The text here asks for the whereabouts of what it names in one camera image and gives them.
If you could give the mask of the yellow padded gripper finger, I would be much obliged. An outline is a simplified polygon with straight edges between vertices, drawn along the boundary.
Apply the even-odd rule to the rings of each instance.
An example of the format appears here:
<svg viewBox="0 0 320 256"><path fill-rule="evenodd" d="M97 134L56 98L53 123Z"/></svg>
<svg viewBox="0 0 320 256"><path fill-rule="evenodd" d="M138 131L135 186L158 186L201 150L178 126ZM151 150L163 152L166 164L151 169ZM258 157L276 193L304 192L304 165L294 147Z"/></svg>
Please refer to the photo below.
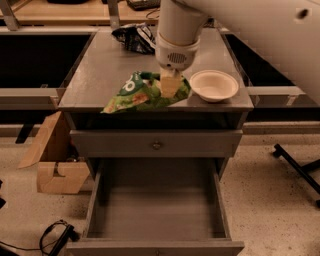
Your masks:
<svg viewBox="0 0 320 256"><path fill-rule="evenodd" d="M160 70L160 90L164 98L172 98L181 86L182 74L175 69Z"/></svg>

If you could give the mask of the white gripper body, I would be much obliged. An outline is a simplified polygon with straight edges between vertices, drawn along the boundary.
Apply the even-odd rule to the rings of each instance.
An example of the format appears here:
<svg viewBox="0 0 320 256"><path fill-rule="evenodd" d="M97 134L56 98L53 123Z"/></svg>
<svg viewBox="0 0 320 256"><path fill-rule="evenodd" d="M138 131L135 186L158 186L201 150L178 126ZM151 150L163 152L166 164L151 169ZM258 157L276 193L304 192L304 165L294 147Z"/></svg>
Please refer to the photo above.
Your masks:
<svg viewBox="0 0 320 256"><path fill-rule="evenodd" d="M193 64L199 45L200 40L190 45L175 45L157 33L155 56L162 68L184 71Z"/></svg>

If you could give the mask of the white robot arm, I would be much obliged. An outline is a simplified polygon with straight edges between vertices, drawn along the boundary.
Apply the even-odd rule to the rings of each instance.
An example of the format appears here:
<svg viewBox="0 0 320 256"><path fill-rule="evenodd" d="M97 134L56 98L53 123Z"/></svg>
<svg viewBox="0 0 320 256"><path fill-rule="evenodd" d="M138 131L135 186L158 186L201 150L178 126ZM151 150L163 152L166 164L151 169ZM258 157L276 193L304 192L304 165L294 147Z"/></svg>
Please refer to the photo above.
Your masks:
<svg viewBox="0 0 320 256"><path fill-rule="evenodd" d="M184 71L213 18L320 103L319 0L161 0L156 59Z"/></svg>

